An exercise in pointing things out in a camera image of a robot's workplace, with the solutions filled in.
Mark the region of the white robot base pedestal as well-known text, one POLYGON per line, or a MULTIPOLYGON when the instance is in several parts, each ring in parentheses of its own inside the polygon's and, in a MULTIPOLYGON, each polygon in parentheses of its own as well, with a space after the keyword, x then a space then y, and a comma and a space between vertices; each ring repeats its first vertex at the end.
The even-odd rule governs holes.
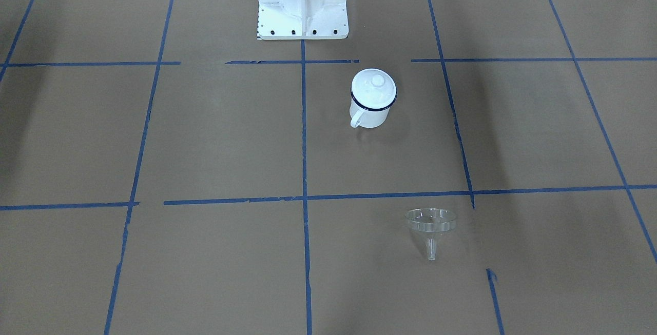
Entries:
POLYGON ((347 0, 258 0, 258 39, 345 39, 349 31, 347 0))

